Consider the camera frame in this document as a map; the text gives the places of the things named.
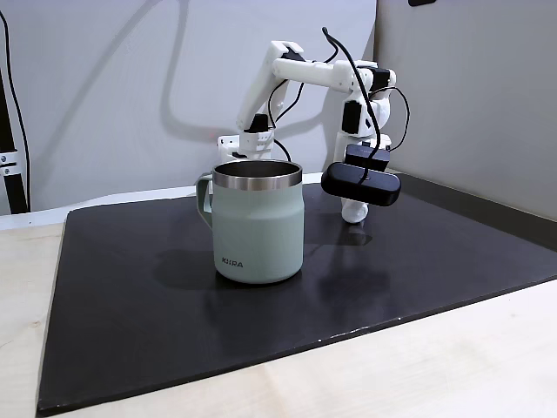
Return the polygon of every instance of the table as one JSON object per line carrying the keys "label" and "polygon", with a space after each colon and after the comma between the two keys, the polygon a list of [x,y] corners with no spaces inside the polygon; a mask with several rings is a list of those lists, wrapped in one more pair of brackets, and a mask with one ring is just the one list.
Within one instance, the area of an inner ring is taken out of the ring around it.
{"label": "table", "polygon": [[[306,177],[315,182],[317,177]],[[83,206],[191,194],[116,195]],[[0,416],[34,416],[69,208],[0,219]],[[21,227],[30,224],[32,227]],[[68,417],[557,415],[557,282]]]}

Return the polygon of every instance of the black surface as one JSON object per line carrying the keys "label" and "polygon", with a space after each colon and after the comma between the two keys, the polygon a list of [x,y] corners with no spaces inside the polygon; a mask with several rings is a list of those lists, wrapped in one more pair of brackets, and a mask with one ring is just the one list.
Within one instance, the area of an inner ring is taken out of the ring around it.
{"label": "black surface", "polygon": [[362,168],[367,167],[376,172],[384,172],[391,160],[391,153],[387,150],[377,150],[370,160],[369,156],[373,151],[374,148],[369,143],[366,145],[349,144],[346,147],[345,163]]}
{"label": "black surface", "polygon": [[359,117],[362,113],[362,105],[355,100],[345,103],[342,111],[342,130],[346,133],[358,133]]}
{"label": "black surface", "polygon": [[261,287],[215,273],[192,198],[70,213],[39,411],[203,379],[557,274],[555,223],[400,178],[399,201],[370,206],[363,226],[344,223],[339,199],[306,185],[302,271]]}
{"label": "black surface", "polygon": [[366,174],[355,165],[332,163],[321,176],[321,187],[333,196],[390,206],[399,198],[400,180],[388,172],[369,170]]}
{"label": "black surface", "polygon": [[412,7],[423,6],[424,4],[435,3],[437,0],[408,0],[408,4]]}

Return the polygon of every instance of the cable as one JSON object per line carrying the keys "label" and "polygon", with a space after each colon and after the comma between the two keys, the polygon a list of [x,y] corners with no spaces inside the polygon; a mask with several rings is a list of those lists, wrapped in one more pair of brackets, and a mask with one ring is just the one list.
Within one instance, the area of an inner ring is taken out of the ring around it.
{"label": "cable", "polygon": [[280,144],[280,142],[278,142],[277,139],[275,139],[275,144],[277,144],[280,149],[283,151],[283,153],[286,155],[286,159],[288,160],[288,162],[292,162],[292,159],[290,158],[290,154],[288,153],[288,150],[286,150],[286,147],[282,144]]}
{"label": "cable", "polygon": [[406,138],[406,133],[408,132],[408,123],[410,122],[410,105],[408,104],[408,100],[406,99],[406,96],[404,95],[404,93],[400,90],[400,88],[395,87],[395,86],[383,87],[381,89],[377,89],[376,91],[372,91],[369,94],[370,100],[372,99],[373,95],[375,95],[379,92],[382,92],[382,91],[387,91],[387,90],[396,90],[399,93],[399,95],[403,98],[404,104],[406,106],[406,125],[404,127],[404,134],[402,135],[402,139],[400,140],[399,144],[391,149],[391,152],[393,152],[394,150],[396,150],[397,148],[399,148],[402,145],[402,143],[404,142],[404,139]]}
{"label": "cable", "polygon": [[11,96],[14,98],[14,104],[17,109],[17,118],[19,119],[19,126],[21,127],[21,133],[23,136],[23,145],[25,147],[25,160],[27,165],[27,210],[31,212],[31,193],[30,193],[30,161],[29,161],[29,145],[27,144],[27,134],[25,133],[25,127],[23,126],[23,117],[21,116],[21,109],[19,108],[19,103],[17,102],[16,89],[14,88],[14,82],[11,78],[11,62],[10,62],[10,33],[8,31],[8,22],[4,17],[2,11],[0,11],[0,17],[3,21],[4,36],[6,39],[6,66],[8,67],[8,79],[10,80]]}
{"label": "cable", "polygon": [[[364,86],[364,82],[362,81],[362,77],[359,75],[358,68],[356,67],[356,64],[354,63],[354,60],[352,59],[352,56],[350,55],[350,52],[348,52],[348,50],[345,48],[345,46],[340,41],[338,41],[337,39],[335,39],[334,37],[329,35],[329,31],[327,30],[326,27],[323,27],[322,31],[323,31],[323,34],[325,35],[325,37],[327,38],[327,41],[329,41],[329,44],[335,43],[346,55],[346,58],[348,59],[348,61],[350,62],[350,65],[352,66],[352,70],[354,71],[354,75],[358,79],[359,89],[362,91],[362,94],[364,95],[364,100],[366,101],[367,113],[369,113],[369,115],[372,117],[373,128],[375,129],[375,136],[376,136],[375,147],[373,148],[372,153],[369,154],[369,157],[368,157],[368,160],[370,161],[370,164],[371,164],[373,156],[375,155],[375,153],[379,149],[379,145],[381,143],[381,132],[379,131],[379,124],[377,123],[377,119],[375,118],[375,113],[373,113],[372,104],[370,103],[369,97],[366,94],[366,87]],[[367,179],[367,174],[368,173],[369,173],[369,168],[366,167],[364,169],[364,175],[362,176],[362,178],[360,180],[360,183],[363,183],[364,180]]]}
{"label": "cable", "polygon": [[[338,47],[337,45],[333,44],[332,42],[329,42],[329,44],[331,44],[332,47],[334,48],[334,52],[333,52],[333,54],[332,54],[328,59],[326,59],[325,61],[323,61],[325,64],[329,64],[329,63],[337,56],[337,54],[339,53],[339,47]],[[296,96],[296,100],[294,100],[294,101],[292,102],[292,104],[286,108],[286,110],[284,110],[282,113],[280,113],[280,114],[278,115],[277,122],[278,122],[278,121],[279,121],[279,120],[280,120],[292,107],[294,107],[294,105],[299,101],[299,97],[300,97],[301,94],[302,94],[302,90],[304,90],[304,84],[305,84],[305,83],[302,83],[302,84],[299,85],[298,96]]]}
{"label": "cable", "polygon": [[294,105],[299,101],[299,97],[302,94],[302,90],[304,89],[304,83],[299,85],[298,96],[296,96],[296,100],[292,102],[290,106],[288,106],[282,113],[280,113],[277,117],[277,122],[282,118]]}
{"label": "cable", "polygon": [[[329,64],[329,63],[337,56],[337,54],[339,53],[339,47],[338,47],[336,44],[334,44],[334,43],[331,42],[331,41],[329,41],[329,44],[331,44],[332,47],[334,48],[334,52],[333,52],[333,54],[332,54],[327,60],[324,61],[325,64]],[[268,112],[269,112],[269,119],[271,120],[271,125],[272,125],[272,128],[273,128],[273,129],[276,129],[277,126],[275,125],[275,121],[273,120],[272,114],[271,114],[271,99],[272,99],[272,95],[273,95],[274,92],[275,92],[276,90],[278,90],[279,87],[280,87],[281,85],[283,85],[285,82],[286,82],[286,80],[284,80],[284,81],[283,81],[282,83],[280,83],[277,87],[275,87],[275,89],[274,89],[274,90],[272,91],[272,93],[271,93],[271,96],[269,97],[269,102],[268,102],[268,104],[267,104],[267,110],[268,110]],[[277,117],[277,122],[278,122],[278,121],[279,121],[279,120],[280,120],[292,107],[294,107],[294,106],[296,105],[296,103],[299,101],[300,96],[302,95],[302,90],[304,90],[304,83],[302,83],[302,84],[299,85],[298,95],[296,96],[296,99],[292,102],[292,104],[291,104],[290,106],[288,106],[284,111],[282,111],[282,112],[278,115],[278,117]],[[282,151],[285,152],[286,157],[288,157],[288,161],[291,161],[291,160],[290,160],[290,154],[288,153],[288,151],[286,150],[286,148],[285,148],[282,144],[280,144],[276,139],[275,139],[275,142],[277,143],[278,146],[280,146],[280,148],[282,149]]]}

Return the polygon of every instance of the mug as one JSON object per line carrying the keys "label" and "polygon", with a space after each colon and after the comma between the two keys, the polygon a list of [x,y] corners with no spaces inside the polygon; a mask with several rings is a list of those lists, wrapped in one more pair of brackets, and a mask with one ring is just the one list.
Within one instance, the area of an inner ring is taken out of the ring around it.
{"label": "mug", "polygon": [[196,199],[199,214],[212,229],[215,267],[223,276],[272,283],[302,267],[301,166],[270,159],[217,165],[197,181]]}

